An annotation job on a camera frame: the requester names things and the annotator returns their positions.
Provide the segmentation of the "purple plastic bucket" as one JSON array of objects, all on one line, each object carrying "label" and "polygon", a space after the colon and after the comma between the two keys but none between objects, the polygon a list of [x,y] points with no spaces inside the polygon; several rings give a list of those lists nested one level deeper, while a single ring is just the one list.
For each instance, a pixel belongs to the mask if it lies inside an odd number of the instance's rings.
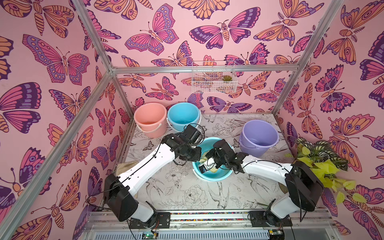
[{"label": "purple plastic bucket", "polygon": [[278,142],[278,131],[271,124],[262,120],[246,122],[239,138],[242,152],[258,158]]}]

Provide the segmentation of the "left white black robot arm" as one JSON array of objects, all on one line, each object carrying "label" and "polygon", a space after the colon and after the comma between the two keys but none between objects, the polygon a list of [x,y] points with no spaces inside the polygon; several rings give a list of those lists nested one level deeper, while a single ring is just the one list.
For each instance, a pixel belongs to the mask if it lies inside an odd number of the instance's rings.
[{"label": "left white black robot arm", "polygon": [[158,212],[148,203],[137,201],[134,196],[138,190],[162,167],[176,159],[197,162],[202,155],[200,142],[204,132],[187,125],[176,134],[164,136],[155,150],[137,165],[116,176],[109,175],[105,180],[104,201],[120,222],[138,220],[146,228],[157,225]]}]

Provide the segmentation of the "yellow microfiber cloth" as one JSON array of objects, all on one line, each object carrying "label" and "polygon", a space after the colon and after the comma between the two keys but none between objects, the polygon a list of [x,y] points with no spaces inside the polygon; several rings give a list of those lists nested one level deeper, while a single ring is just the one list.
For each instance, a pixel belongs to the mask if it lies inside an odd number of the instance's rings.
[{"label": "yellow microfiber cloth", "polygon": [[207,154],[208,154],[208,152],[205,152],[204,154],[203,154],[203,156],[202,156],[202,158],[200,159],[200,161],[203,161],[203,162],[205,162],[205,161],[208,161],[208,160],[213,160],[214,161],[214,158],[208,158],[207,157]]}]

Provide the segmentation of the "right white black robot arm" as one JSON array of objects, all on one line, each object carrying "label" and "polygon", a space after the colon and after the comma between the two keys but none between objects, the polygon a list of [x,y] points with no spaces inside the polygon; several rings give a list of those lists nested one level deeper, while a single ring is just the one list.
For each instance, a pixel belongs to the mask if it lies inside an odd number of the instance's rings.
[{"label": "right white black robot arm", "polygon": [[213,148],[203,155],[203,160],[205,167],[201,172],[226,167],[236,174],[255,175],[286,186],[288,192],[272,200],[263,213],[269,226],[279,226],[285,217],[296,211],[300,212],[302,220],[316,209],[324,191],[324,185],[306,164],[281,164],[243,152],[236,153],[226,140],[214,143]]}]

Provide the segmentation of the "pink plastic bucket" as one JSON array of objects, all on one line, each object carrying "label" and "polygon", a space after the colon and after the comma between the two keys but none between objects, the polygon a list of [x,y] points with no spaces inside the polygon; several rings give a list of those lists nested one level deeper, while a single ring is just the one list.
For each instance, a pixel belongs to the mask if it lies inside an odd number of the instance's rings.
[{"label": "pink plastic bucket", "polygon": [[149,138],[159,138],[167,130],[167,109],[159,103],[147,103],[134,113],[138,129]]}]

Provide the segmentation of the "blue bucket white handle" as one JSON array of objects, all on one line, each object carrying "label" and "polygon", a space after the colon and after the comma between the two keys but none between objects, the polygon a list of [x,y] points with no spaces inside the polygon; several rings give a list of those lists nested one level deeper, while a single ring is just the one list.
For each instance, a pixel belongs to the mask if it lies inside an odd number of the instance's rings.
[{"label": "blue bucket white handle", "polygon": [[200,124],[201,111],[191,103],[178,103],[173,105],[167,113],[167,122],[172,130],[182,132],[187,125]]}]

